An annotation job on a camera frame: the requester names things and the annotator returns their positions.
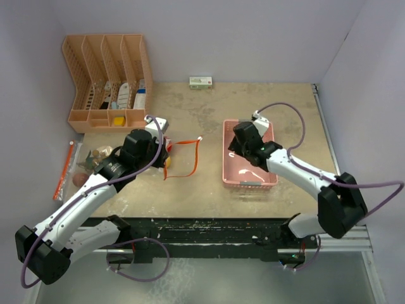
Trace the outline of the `white mushroom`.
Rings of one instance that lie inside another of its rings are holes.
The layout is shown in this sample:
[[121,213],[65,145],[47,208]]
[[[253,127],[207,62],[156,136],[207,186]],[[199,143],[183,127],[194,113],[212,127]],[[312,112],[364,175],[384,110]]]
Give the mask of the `white mushroom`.
[[108,157],[111,152],[113,151],[113,148],[111,146],[101,146],[96,149],[98,151],[97,156],[100,158],[105,158]]

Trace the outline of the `brown longan bunch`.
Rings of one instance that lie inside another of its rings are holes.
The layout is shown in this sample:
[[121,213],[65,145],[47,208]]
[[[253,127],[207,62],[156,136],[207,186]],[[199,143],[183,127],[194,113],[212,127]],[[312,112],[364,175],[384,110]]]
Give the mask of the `brown longan bunch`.
[[87,173],[91,173],[94,169],[107,157],[105,152],[99,150],[89,151],[84,161],[78,162],[77,166],[84,169]]

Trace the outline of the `clear zip bag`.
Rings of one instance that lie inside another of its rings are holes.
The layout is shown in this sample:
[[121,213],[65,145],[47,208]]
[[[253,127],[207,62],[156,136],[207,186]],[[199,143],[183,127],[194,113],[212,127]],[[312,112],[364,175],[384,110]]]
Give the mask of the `clear zip bag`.
[[53,194],[54,201],[63,204],[67,202],[67,200],[80,189],[80,187],[75,187],[73,185],[72,178],[74,174],[82,172],[88,174],[90,177],[94,173],[94,171],[91,173],[87,173],[84,169],[79,168],[77,166],[77,163],[84,161],[89,151],[95,149],[97,148],[86,145],[80,141],[69,142],[68,154],[65,160],[65,164],[57,183],[56,190]]
[[171,157],[170,167],[166,168],[164,162],[163,180],[190,177],[195,174],[199,161],[199,145],[203,137],[177,142],[172,141],[169,137],[165,137],[165,139],[166,143],[171,142],[173,146],[168,153],[168,156]]

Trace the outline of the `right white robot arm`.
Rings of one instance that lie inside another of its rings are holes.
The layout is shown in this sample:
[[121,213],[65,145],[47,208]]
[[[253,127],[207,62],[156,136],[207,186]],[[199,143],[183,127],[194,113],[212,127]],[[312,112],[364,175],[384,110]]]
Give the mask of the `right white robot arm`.
[[243,121],[233,127],[234,138],[228,149],[245,158],[252,166],[287,179],[318,203],[316,214],[294,215],[285,223],[282,242],[295,248],[307,236],[326,233],[340,239],[368,213],[355,178],[330,172],[288,155],[274,141],[264,142],[253,122]]

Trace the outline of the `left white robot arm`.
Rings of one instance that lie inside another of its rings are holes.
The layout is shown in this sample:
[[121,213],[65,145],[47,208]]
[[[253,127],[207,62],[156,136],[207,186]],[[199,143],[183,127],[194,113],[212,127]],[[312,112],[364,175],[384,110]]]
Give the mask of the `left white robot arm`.
[[52,284],[81,257],[104,246],[124,248],[132,242],[131,228],[116,215],[78,233],[77,229],[128,183],[150,167],[162,168],[168,157],[164,131],[154,122],[134,129],[122,146],[115,148],[95,169],[85,184],[52,215],[15,234],[21,261],[20,284],[29,289],[37,283]]

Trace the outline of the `brown passion fruit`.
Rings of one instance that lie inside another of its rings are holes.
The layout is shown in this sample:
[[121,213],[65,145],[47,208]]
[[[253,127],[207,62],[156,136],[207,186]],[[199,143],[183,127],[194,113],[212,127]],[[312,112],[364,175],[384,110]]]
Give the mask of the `brown passion fruit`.
[[72,178],[73,185],[75,187],[82,187],[86,183],[88,178],[89,178],[89,175],[86,173],[82,173],[82,172],[75,173]]

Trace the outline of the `clear zip top bag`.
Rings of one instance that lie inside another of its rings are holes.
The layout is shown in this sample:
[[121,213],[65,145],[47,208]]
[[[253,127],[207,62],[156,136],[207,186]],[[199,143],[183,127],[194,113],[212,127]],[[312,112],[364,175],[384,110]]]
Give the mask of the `clear zip top bag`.
[[97,148],[86,145],[80,141],[69,142],[68,154],[65,160],[65,164],[57,183],[56,190],[53,194],[54,201],[63,204],[67,202],[67,200],[80,189],[80,187],[75,187],[73,185],[72,178],[74,174],[82,172],[88,174],[90,177],[94,173],[94,171],[91,173],[87,173],[84,169],[79,168],[77,166],[77,163],[84,161],[89,151],[95,149]]

